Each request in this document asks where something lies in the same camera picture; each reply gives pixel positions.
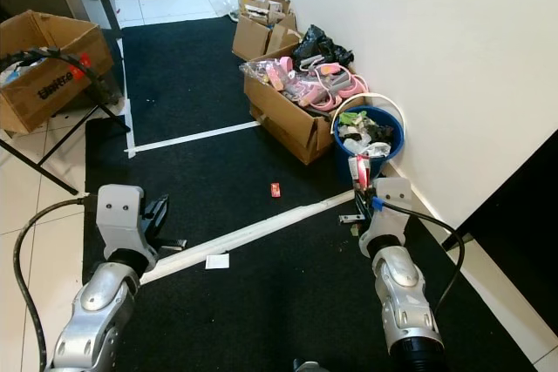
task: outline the black metal stand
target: black metal stand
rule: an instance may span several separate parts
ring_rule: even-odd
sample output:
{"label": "black metal stand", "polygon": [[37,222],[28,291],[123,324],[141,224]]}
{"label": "black metal stand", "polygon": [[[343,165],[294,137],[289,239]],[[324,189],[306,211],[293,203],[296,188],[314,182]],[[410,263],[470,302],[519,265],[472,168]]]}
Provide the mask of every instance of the black metal stand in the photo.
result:
{"label": "black metal stand", "polygon": [[[76,67],[78,67],[92,82],[91,86],[93,87],[93,89],[97,89],[97,90],[102,90],[103,87],[101,85],[101,83],[97,80],[97,75],[88,68],[85,68],[80,62],[79,62],[79,58],[75,57],[75,56],[69,56],[69,55],[65,55],[62,54],[60,52],[59,49],[57,48],[49,48],[48,50],[44,51],[44,50],[38,50],[38,49],[32,49],[29,51],[25,51],[25,52],[19,52],[13,55],[8,55],[7,57],[3,58],[2,63],[0,65],[0,68],[4,68],[7,67],[9,64],[13,63],[13,62],[18,62],[18,61],[23,61],[24,59],[35,59],[35,58],[57,58],[59,60],[63,60],[66,61]],[[61,188],[65,189],[66,191],[68,191],[69,193],[71,193],[72,195],[77,195],[78,191],[76,189],[74,189],[73,187],[71,187],[70,185],[68,185],[67,183],[65,183],[64,181],[62,181],[61,179],[57,178],[56,176],[54,176],[52,173],[46,171],[42,165],[43,163],[58,149],[60,148],[60,146],[99,108],[103,110],[103,112],[106,113],[106,115],[108,115],[108,117],[114,121],[116,124],[120,125],[126,132],[130,132],[130,127],[127,126],[124,122],[122,122],[120,120],[119,117],[117,117],[116,115],[114,115],[114,113],[111,112],[110,109],[108,109],[103,103],[100,102],[100,100],[95,97],[88,89],[84,90],[84,94],[95,104],[95,107],[93,109],[91,109],[82,119],[79,120],[79,122],[77,124],[75,124],[75,126],[73,126],[71,128],[70,131],[68,131],[66,133],[66,135],[64,135],[64,137],[62,139],[60,139],[60,141],[58,141],[44,156],[42,159],[39,160],[38,163],[35,163],[33,160],[28,159],[27,157],[25,157],[21,152],[19,152],[18,150],[16,150],[14,147],[12,147],[11,145],[9,145],[8,143],[6,143],[5,141],[3,141],[2,139],[0,139],[0,147],[2,147],[4,150],[6,150],[7,152],[9,152],[10,154],[14,155],[16,158],[20,159],[21,161],[23,161],[27,166],[32,167],[33,169],[35,169],[37,172],[41,173],[43,176],[45,176],[47,179],[52,180],[54,183],[56,183],[58,186],[60,186]]]}

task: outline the white paper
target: white paper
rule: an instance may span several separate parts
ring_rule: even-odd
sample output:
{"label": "white paper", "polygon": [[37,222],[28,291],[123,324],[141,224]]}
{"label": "white paper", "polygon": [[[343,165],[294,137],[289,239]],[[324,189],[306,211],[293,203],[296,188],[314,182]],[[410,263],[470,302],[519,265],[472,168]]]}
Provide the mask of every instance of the white paper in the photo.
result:
{"label": "white paper", "polygon": [[228,269],[228,253],[210,254],[206,257],[206,269]]}

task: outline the white tape line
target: white tape line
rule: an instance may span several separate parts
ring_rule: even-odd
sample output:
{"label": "white tape line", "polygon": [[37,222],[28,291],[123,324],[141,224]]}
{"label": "white tape line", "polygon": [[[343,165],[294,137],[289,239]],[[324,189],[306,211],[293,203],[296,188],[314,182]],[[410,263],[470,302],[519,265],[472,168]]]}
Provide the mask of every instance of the white tape line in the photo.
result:
{"label": "white tape line", "polygon": [[169,145],[175,145],[180,143],[187,143],[188,141],[195,141],[196,139],[206,139],[207,137],[213,137],[215,135],[227,134],[229,132],[235,132],[240,130],[246,130],[247,128],[253,128],[258,126],[260,123],[257,121],[247,122],[246,124],[226,126],[225,128],[219,128],[217,130],[198,132],[197,134],[187,135],[185,137],[178,137],[177,139],[168,139],[165,141],[160,141],[158,143],[151,143],[146,145],[138,145],[134,148],[128,148],[125,152],[144,152],[147,150],[152,150],[154,148],[167,147]]}
{"label": "white tape line", "polygon": [[254,241],[277,230],[288,227],[300,220],[316,215],[322,211],[330,209],[334,206],[341,205],[344,202],[353,200],[355,194],[353,191],[341,193],[333,198],[328,198],[316,204],[307,206],[299,206],[284,213],[280,213],[275,217],[256,222],[251,226],[241,228],[232,233],[223,235],[217,239],[207,241],[199,246],[189,248],[178,254],[173,254],[164,259],[159,260],[157,266],[151,272],[147,272],[141,278],[141,283],[146,284],[160,278],[164,278],[182,269],[186,269],[193,265],[203,262],[211,254],[223,254],[234,248],[244,246],[250,241]]}
{"label": "white tape line", "polygon": [[136,144],[133,139],[132,105],[130,105],[130,99],[128,98],[124,102],[124,122],[130,127],[130,132],[126,133],[126,145],[128,146],[126,151],[128,152],[128,158],[131,159],[136,155],[133,150]]}

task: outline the black power cord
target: black power cord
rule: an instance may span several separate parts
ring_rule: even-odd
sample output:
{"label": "black power cord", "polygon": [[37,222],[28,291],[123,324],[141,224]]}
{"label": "black power cord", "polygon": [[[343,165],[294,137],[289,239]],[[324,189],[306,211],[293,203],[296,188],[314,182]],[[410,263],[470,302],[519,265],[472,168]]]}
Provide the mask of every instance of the black power cord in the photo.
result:
{"label": "black power cord", "polygon": [[69,205],[84,205],[85,200],[87,198],[77,198],[75,200],[65,200],[62,202],[58,202],[57,204],[48,206],[43,211],[35,214],[33,218],[31,218],[25,227],[21,230],[21,233],[17,236],[16,244],[14,245],[14,275],[16,276],[16,281],[21,290],[22,295],[24,296],[25,305],[29,310],[29,314],[31,315],[31,319],[33,320],[33,327],[35,328],[35,334],[37,335],[37,344],[38,344],[38,353],[39,353],[39,372],[43,372],[46,369],[46,343],[44,341],[44,331],[43,326],[41,325],[41,320],[38,317],[37,307],[35,307],[35,302],[31,298],[31,294],[29,293],[29,289],[25,284],[24,275],[21,272],[21,264],[20,264],[20,254],[21,254],[21,246],[24,242],[25,235],[31,230],[31,227],[42,217],[44,217],[47,213],[54,211],[55,209],[61,208],[62,206],[69,206]]}
{"label": "black power cord", "polygon": [[431,217],[430,215],[426,215],[426,214],[423,214],[423,213],[417,213],[415,211],[411,211],[410,209],[404,209],[404,208],[401,208],[400,206],[395,206],[393,204],[385,202],[384,200],[382,200],[382,205],[385,206],[386,208],[392,209],[393,211],[397,211],[399,213],[406,213],[407,215],[414,215],[415,217],[418,217],[422,220],[430,221],[431,223],[436,224],[436,225],[446,229],[447,231],[449,231],[452,234],[452,236],[455,238],[455,240],[458,242],[459,256],[457,258],[457,263],[455,265],[455,270],[453,271],[453,275],[452,275],[451,279],[449,280],[449,282],[447,282],[447,285],[446,285],[446,288],[444,289],[444,292],[442,293],[442,295],[438,299],[438,303],[436,304],[436,308],[434,309],[434,315],[436,315],[439,311],[440,306],[442,305],[442,302],[444,302],[444,299],[447,297],[448,292],[450,292],[450,289],[452,288],[453,284],[455,283],[455,281],[459,277],[459,272],[461,271],[461,267],[463,266],[463,260],[465,259],[465,243],[463,242],[463,239],[457,233],[457,231],[455,231],[455,228],[447,225],[444,221],[436,220],[435,218]]}

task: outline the black floor mat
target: black floor mat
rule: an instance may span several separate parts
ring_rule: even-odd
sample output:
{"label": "black floor mat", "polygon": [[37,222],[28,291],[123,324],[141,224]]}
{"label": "black floor mat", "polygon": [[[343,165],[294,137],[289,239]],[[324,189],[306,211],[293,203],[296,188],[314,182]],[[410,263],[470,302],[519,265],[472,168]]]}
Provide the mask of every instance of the black floor mat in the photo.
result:
{"label": "black floor mat", "polygon": [[[85,190],[138,185],[147,201],[168,193],[164,235],[188,239],[190,246],[349,189],[337,182],[332,154],[305,166],[261,127],[140,152],[133,159],[125,148],[126,137],[110,120],[87,123]],[[273,182],[280,184],[279,199],[271,197]],[[102,258],[92,216],[85,223],[84,281]]]}
{"label": "black floor mat", "polygon": [[249,122],[228,17],[125,28],[136,145]]}
{"label": "black floor mat", "polygon": [[[124,135],[106,119],[87,123],[86,190],[140,185],[169,193],[163,234],[192,245],[345,188],[331,156],[304,167],[260,128],[139,153],[127,159]],[[282,198],[269,196],[279,181]],[[145,285],[125,329],[116,370],[290,371],[296,356],[337,371],[388,371],[370,261],[347,227],[352,203],[231,252],[230,269],[203,265]],[[453,264],[417,220],[407,245],[435,301]],[[84,280],[102,244],[85,216]],[[534,371],[506,330],[461,277],[441,309],[439,329],[454,372]]]}

